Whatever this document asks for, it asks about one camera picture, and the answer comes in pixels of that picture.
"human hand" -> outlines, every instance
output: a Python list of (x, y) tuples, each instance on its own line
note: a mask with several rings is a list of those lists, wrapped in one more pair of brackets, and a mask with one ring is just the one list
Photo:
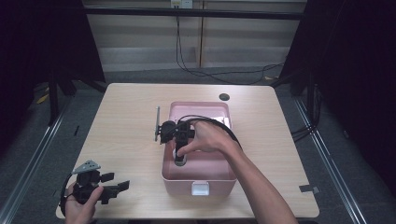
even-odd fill
[(224, 153), (239, 145), (219, 126), (207, 121), (193, 121), (195, 136), (192, 142), (178, 150), (177, 155), (183, 156), (195, 150), (205, 152), (220, 151)]
[[(73, 187), (76, 184), (73, 183), (67, 189), (68, 195), (73, 193)], [(65, 223), (73, 223), (73, 224), (87, 224), (92, 221), (93, 214), (95, 213), (95, 205), (99, 200), (101, 194), (103, 192), (103, 187), (99, 186), (96, 188), (92, 194), (90, 199), (85, 204), (79, 203), (73, 195), (70, 195), (66, 200), (66, 220)]]

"human arm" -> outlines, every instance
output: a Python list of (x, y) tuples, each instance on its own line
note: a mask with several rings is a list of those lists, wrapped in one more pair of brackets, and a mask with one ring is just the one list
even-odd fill
[(221, 152), (238, 178), (259, 223), (297, 223), (288, 204), (238, 143), (212, 123), (195, 121), (192, 125), (195, 137), (178, 151), (178, 156), (194, 150)]
[[(75, 183), (70, 185), (67, 189), (68, 194), (73, 193), (73, 187)], [(92, 221), (93, 214), (95, 213), (95, 205), (99, 200), (101, 194), (103, 192), (103, 187), (99, 186), (96, 188), (92, 194), (90, 199), (84, 204), (77, 202), (76, 198), (73, 195), (70, 195), (66, 199), (65, 206), (65, 221), (66, 224), (88, 224)]]

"black device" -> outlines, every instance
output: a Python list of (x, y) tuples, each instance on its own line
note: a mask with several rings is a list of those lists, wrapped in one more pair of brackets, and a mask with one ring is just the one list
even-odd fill
[[(105, 183), (114, 179), (114, 173), (100, 175), (100, 172), (97, 171), (97, 169), (100, 168), (100, 165), (98, 165), (96, 162), (86, 161), (66, 178), (66, 180), (64, 181), (64, 186), (62, 188), (61, 201), (59, 203), (59, 206), (61, 207), (62, 213), (64, 215), (66, 201), (69, 196), (73, 195), (79, 203), (84, 204), (88, 201), (92, 192), (97, 187), (99, 187), (99, 182)], [(64, 191), (67, 182), (72, 175), (77, 175), (77, 181), (73, 187), (73, 193), (65, 196)], [(117, 198), (117, 195), (120, 192), (127, 190), (129, 188), (129, 184), (130, 181), (128, 180), (119, 183), (117, 186), (104, 186), (104, 190), (98, 201), (101, 201), (101, 204), (108, 204), (108, 201), (111, 198)]]
[[(224, 131), (227, 132), (228, 135), (231, 136), (231, 138), (239, 144), (238, 139), (236, 136), (233, 134), (233, 132), (223, 123), (218, 122), (215, 119), (203, 117), (203, 116), (198, 116), (198, 115), (187, 115), (182, 118), (180, 118), (177, 122), (173, 122), (172, 120), (168, 120), (163, 123), (163, 125), (158, 125), (159, 124), (159, 110), (160, 108), (157, 107), (158, 113), (157, 113), (157, 123), (155, 126), (155, 138), (154, 140), (157, 141), (157, 136), (159, 135), (161, 140), (160, 144), (162, 143), (167, 143), (175, 138), (176, 142), (176, 148), (175, 148), (175, 165), (176, 166), (183, 166), (186, 164), (186, 156), (179, 157), (177, 155), (177, 152), (179, 149), (182, 147), (186, 146), (189, 143), (190, 138), (194, 138), (195, 136), (195, 130), (191, 129), (191, 122), (192, 121), (207, 121), (210, 123), (213, 123), (220, 128), (222, 128)], [(184, 118), (188, 117), (193, 117), (192, 119), (186, 119), (183, 120)]]

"power outlet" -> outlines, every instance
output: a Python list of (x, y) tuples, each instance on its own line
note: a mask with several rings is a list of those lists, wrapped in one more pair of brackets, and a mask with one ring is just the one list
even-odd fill
[(181, 7), (182, 8), (192, 8), (192, 0), (182, 0)]
[(181, 8), (181, 0), (171, 0), (171, 8)]

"small black circle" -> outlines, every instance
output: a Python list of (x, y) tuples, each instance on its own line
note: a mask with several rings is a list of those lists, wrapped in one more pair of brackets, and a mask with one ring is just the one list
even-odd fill
[(227, 94), (227, 93), (222, 93), (222, 94), (219, 95), (219, 98), (222, 101), (228, 101), (228, 100), (230, 100), (230, 95)]

